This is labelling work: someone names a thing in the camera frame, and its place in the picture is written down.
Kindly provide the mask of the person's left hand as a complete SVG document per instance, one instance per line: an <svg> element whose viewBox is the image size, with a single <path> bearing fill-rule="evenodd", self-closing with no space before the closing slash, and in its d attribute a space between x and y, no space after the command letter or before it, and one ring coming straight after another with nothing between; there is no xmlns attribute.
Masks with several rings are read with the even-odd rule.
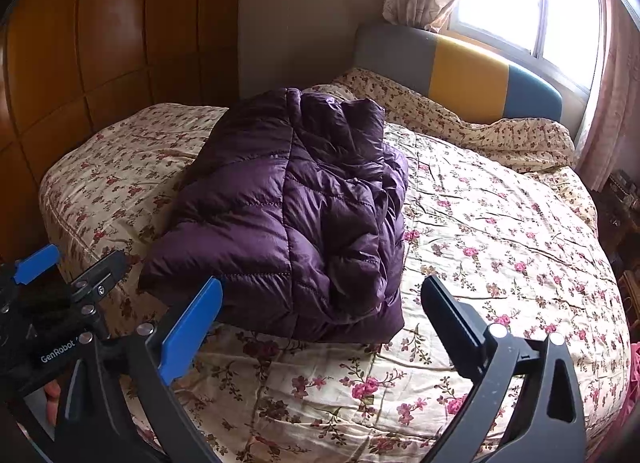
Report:
<svg viewBox="0 0 640 463"><path fill-rule="evenodd" d="M61 398L61 386L58 381L52 381L43 386L46 395L46 418L47 421L54 426L56 417L58 416L58 404Z"/></svg>

